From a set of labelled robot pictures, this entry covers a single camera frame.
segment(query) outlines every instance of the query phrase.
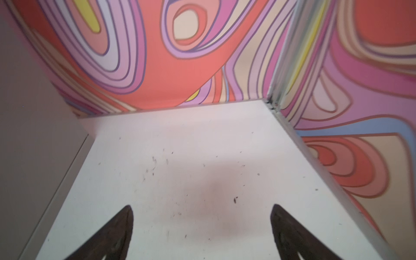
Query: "purple stripe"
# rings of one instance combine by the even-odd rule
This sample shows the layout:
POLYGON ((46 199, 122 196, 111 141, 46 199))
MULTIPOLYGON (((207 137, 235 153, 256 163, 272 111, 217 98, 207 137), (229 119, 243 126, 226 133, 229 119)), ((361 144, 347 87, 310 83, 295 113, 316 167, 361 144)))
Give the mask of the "purple stripe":
POLYGON ((208 96, 208 93, 211 89, 212 78, 210 78, 200 89, 198 95, 188 102, 183 102, 179 106, 189 106, 201 104, 208 96))

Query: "blue stripe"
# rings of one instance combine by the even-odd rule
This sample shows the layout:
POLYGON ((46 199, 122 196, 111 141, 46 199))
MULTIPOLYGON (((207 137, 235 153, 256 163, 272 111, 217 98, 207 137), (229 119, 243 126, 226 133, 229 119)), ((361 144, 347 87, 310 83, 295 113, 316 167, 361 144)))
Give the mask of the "blue stripe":
POLYGON ((224 77, 224 81, 225 81, 225 92, 227 93, 227 98, 226 98, 226 102, 228 102, 230 100, 230 89, 228 88, 228 80, 227 77, 225 76, 225 68, 223 66, 223 77, 224 77))

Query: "swirl pattern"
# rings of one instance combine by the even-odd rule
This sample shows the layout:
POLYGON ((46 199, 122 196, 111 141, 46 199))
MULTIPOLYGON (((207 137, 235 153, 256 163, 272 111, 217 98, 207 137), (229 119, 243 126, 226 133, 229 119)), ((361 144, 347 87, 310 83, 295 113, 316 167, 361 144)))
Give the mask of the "swirl pattern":
POLYGON ((399 256, 413 259, 416 2, 323 6, 281 113, 399 256))
POLYGON ((263 98, 295 0, 4 0, 78 116, 263 98))

